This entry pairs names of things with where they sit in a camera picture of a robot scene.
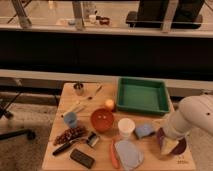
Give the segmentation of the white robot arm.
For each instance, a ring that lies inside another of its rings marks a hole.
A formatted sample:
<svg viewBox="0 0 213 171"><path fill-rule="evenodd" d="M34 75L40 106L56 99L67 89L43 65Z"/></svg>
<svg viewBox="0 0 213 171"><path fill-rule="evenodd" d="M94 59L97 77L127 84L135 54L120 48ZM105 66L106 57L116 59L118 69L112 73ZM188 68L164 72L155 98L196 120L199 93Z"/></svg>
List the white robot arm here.
<svg viewBox="0 0 213 171"><path fill-rule="evenodd" d="M178 109L163 121L159 139L162 155L179 155L186 149L186 135L196 126L213 136L213 95L183 98Z"/></svg>

